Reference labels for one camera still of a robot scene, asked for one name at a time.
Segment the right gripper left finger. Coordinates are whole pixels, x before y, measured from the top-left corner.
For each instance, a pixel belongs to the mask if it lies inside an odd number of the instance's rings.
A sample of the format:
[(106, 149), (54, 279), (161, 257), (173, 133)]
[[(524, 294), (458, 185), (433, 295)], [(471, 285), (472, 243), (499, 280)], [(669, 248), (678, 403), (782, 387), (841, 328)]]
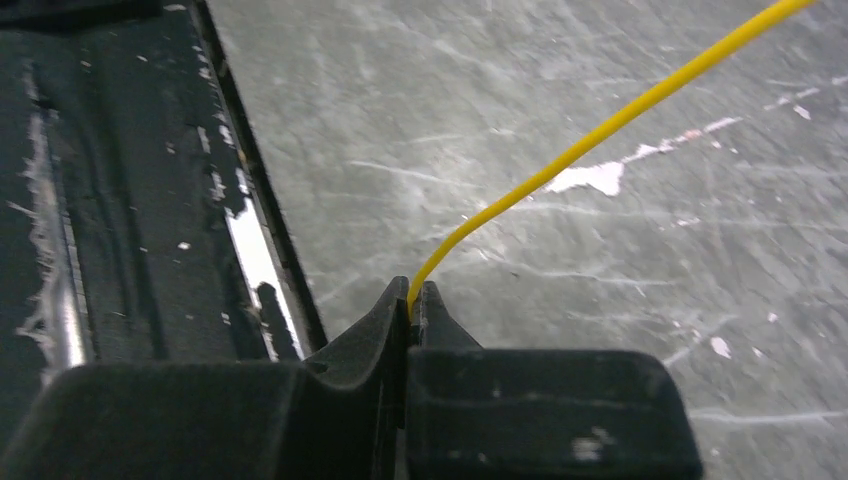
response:
[(409, 282), (304, 360), (92, 364), (36, 399), (5, 479), (390, 479)]

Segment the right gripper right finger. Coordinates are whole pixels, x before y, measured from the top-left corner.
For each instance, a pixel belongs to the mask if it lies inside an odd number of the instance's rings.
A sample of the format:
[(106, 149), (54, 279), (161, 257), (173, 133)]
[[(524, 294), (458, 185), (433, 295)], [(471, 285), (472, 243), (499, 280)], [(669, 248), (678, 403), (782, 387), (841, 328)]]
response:
[(677, 385), (655, 357), (486, 349), (426, 282), (407, 356), (412, 479), (699, 479)]

